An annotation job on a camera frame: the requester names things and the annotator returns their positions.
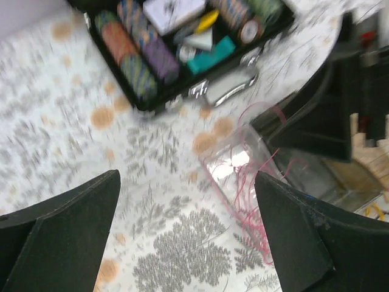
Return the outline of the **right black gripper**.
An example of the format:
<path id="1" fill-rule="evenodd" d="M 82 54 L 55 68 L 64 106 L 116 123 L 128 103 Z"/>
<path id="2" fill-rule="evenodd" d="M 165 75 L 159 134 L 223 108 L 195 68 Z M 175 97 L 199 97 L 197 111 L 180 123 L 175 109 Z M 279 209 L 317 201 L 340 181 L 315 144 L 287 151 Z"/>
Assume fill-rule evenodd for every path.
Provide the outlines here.
<path id="1" fill-rule="evenodd" d="M 359 23 L 353 12 L 342 15 L 334 59 L 251 122 L 268 145 L 349 162 L 354 113 L 367 143 L 386 138 L 388 46 L 380 46 L 378 20 L 378 12 Z"/>

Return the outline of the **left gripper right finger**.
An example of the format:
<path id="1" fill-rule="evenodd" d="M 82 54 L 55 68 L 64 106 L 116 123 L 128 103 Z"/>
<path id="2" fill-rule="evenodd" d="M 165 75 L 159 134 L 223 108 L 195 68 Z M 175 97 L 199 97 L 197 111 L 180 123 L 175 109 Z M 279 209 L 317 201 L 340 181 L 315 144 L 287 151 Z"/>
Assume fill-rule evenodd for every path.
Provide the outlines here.
<path id="1" fill-rule="evenodd" d="M 255 191 L 283 291 L 388 291 L 388 223 L 264 172 L 256 175 Z"/>

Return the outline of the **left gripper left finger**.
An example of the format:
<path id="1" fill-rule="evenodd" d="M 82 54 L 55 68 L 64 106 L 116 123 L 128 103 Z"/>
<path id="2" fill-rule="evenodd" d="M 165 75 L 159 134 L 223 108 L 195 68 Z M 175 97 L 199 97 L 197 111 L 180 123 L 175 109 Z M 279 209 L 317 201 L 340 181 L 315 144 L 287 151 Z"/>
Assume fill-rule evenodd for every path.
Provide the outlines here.
<path id="1" fill-rule="evenodd" d="M 109 170 L 1 216 L 1 291 L 93 291 L 120 185 Z"/>

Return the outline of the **clear plastic organizer box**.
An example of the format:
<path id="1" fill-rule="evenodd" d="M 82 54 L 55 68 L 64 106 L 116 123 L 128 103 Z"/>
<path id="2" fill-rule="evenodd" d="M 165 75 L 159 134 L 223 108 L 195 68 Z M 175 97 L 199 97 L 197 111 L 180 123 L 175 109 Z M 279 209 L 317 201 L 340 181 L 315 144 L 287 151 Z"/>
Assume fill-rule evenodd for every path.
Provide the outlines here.
<path id="1" fill-rule="evenodd" d="M 384 186 L 358 162 L 271 148 L 250 125 L 206 150 L 199 161 L 229 207 L 244 214 L 258 208 L 254 183 L 259 171 L 350 212 L 362 213 L 386 195 Z"/>

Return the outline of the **orange green chip row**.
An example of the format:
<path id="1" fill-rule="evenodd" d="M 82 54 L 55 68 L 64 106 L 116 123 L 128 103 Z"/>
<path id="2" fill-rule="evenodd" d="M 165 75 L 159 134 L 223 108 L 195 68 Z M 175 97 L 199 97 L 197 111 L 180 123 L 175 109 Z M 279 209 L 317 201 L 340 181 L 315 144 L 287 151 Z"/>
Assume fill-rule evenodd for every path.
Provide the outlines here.
<path id="1" fill-rule="evenodd" d="M 254 13 L 262 17 L 267 25 L 273 25 L 282 14 L 284 5 L 280 0 L 247 0 Z"/>

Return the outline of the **floral table mat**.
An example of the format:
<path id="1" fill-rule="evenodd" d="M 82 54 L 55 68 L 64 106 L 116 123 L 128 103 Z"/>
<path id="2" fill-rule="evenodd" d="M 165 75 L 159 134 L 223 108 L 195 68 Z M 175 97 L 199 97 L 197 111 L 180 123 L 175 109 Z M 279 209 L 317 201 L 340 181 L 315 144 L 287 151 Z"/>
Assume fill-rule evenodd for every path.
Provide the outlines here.
<path id="1" fill-rule="evenodd" d="M 260 79 L 217 109 L 197 100 L 140 120 L 82 17 L 61 12 L 1 42 L 1 213 L 109 170 L 122 187 L 96 291 L 280 291 L 198 156 L 300 88 L 348 9 L 379 1 L 293 1 L 296 30 L 266 47 Z"/>

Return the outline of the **teal card box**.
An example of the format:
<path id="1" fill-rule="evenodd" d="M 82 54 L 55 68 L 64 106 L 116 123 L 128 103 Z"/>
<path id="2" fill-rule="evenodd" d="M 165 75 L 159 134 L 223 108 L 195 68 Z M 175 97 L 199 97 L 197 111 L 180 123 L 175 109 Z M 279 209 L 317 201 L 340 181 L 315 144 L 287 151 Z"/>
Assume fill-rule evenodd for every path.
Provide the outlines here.
<path id="1" fill-rule="evenodd" d="M 187 66 L 194 75 L 205 72 L 233 54 L 235 48 L 234 42 L 228 36 L 225 36 L 213 46 L 210 52 L 201 52 L 188 60 Z"/>

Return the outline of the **grey poker chip row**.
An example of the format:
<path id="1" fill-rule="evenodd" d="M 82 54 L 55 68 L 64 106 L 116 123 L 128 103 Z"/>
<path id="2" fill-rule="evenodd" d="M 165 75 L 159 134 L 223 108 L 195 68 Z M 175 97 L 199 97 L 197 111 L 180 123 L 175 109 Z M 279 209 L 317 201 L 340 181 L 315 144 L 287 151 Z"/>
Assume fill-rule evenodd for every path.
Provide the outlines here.
<path id="1" fill-rule="evenodd" d="M 246 1 L 210 0 L 209 4 L 219 10 L 219 14 L 229 29 L 236 32 L 237 39 L 243 44 L 250 44 L 262 37 L 264 24 L 257 17 Z"/>

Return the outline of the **purple poker chip row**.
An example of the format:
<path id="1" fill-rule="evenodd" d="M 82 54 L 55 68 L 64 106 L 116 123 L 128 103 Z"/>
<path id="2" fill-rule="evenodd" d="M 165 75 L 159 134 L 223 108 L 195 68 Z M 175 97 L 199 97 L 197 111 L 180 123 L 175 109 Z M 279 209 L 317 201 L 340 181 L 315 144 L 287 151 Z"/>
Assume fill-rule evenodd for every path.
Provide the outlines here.
<path id="1" fill-rule="evenodd" d="M 140 4 L 131 0 L 120 1 L 117 14 L 158 79 L 165 84 L 177 80 L 179 64 L 155 28 L 148 22 Z"/>

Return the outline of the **black poker chip case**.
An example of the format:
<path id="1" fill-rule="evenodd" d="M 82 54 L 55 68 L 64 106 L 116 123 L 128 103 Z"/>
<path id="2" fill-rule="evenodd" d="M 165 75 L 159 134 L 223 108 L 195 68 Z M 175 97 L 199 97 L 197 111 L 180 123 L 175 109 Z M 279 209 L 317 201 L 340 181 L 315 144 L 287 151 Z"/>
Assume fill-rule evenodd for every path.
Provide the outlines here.
<path id="1" fill-rule="evenodd" d="M 251 87 L 259 76 L 259 70 L 256 64 L 265 43 L 286 33 L 292 27 L 295 19 L 294 12 L 286 1 L 282 1 L 284 5 L 282 14 L 273 25 L 267 25 L 262 17 L 254 13 L 257 17 L 261 18 L 264 24 L 264 33 L 261 38 L 252 43 L 243 44 L 237 39 L 236 32 L 229 29 L 227 23 L 219 14 L 219 10 L 214 9 L 209 4 L 209 1 L 207 1 L 205 9 L 201 14 L 186 21 L 172 32 L 164 36 L 159 35 L 180 67 L 177 80 L 165 84 L 158 79 L 156 73 L 146 61 L 142 52 L 138 49 L 119 18 L 117 14 L 119 2 L 120 1 L 71 1 L 70 6 L 83 14 L 84 21 L 93 42 L 96 44 L 107 65 L 114 74 L 114 77 L 118 81 L 131 106 L 142 113 L 150 114 L 159 114 L 164 111 L 175 109 L 187 98 L 206 98 L 207 90 L 211 82 L 227 76 L 242 74 L 243 78 L 239 81 L 233 81 L 226 86 L 222 90 L 221 95 L 210 102 L 210 106 L 217 107 L 237 93 Z M 127 31 L 130 40 L 135 45 L 143 61 L 157 81 L 157 94 L 147 102 L 139 100 L 132 88 L 127 84 L 120 68 L 116 65 L 95 28 L 95 17 L 104 10 L 110 11 L 118 17 L 123 28 Z M 187 61 L 201 52 L 210 52 L 213 49 L 213 46 L 225 36 L 228 36 L 236 46 L 233 54 L 205 72 L 196 75 L 192 74 L 187 66 Z"/>

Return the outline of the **white playing card deck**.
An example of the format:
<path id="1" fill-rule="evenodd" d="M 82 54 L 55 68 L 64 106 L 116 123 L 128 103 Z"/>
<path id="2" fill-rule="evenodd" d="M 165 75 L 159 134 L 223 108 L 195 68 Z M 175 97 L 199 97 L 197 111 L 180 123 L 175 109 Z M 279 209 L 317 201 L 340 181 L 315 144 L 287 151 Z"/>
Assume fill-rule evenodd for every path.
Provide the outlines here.
<path id="1" fill-rule="evenodd" d="M 143 3 L 143 13 L 159 35 L 164 36 L 201 14 L 206 3 L 205 0 L 148 0 Z"/>

